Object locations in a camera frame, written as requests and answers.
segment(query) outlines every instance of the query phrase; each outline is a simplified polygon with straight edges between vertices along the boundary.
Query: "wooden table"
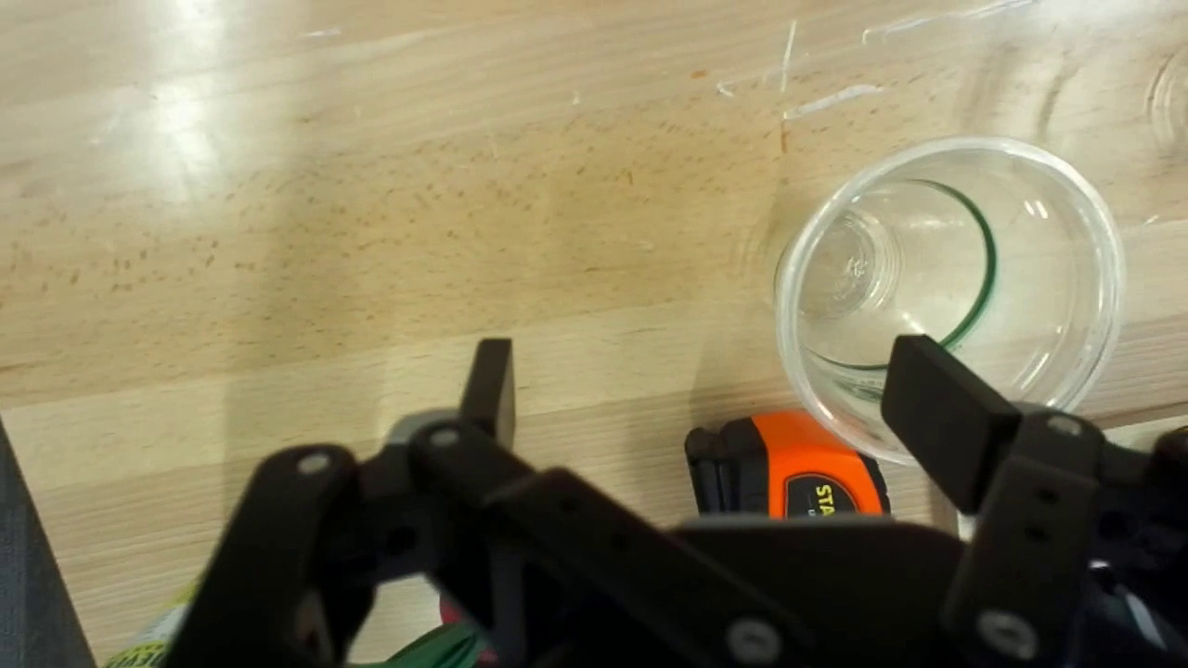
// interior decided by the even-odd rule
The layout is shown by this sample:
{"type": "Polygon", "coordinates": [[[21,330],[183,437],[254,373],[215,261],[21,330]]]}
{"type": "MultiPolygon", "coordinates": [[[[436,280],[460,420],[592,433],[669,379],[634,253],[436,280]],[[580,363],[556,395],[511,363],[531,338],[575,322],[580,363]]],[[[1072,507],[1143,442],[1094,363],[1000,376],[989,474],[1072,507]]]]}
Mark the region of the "wooden table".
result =
{"type": "MultiPolygon", "coordinates": [[[[92,650],[197,567],[254,459],[374,452],[520,349],[520,452],[657,523],[682,429],[794,403],[773,266],[892,147],[1001,134],[1114,204],[1087,402],[1188,403],[1188,4],[9,4],[0,398],[92,650]]],[[[924,481],[892,470],[902,516],[924,481]]],[[[397,587],[360,652],[436,615],[397,587]]]]}

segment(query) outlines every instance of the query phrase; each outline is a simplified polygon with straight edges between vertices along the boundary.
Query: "orange tape measure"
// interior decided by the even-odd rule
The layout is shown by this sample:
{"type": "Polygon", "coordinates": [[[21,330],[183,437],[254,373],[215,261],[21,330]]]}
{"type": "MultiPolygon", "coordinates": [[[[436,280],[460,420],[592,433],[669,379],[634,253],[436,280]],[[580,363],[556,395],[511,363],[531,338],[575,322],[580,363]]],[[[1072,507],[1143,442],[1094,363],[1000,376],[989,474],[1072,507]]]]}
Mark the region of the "orange tape measure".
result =
{"type": "Polygon", "coordinates": [[[765,413],[689,429],[697,507],[783,516],[892,511],[880,469],[806,413],[765,413]]]}

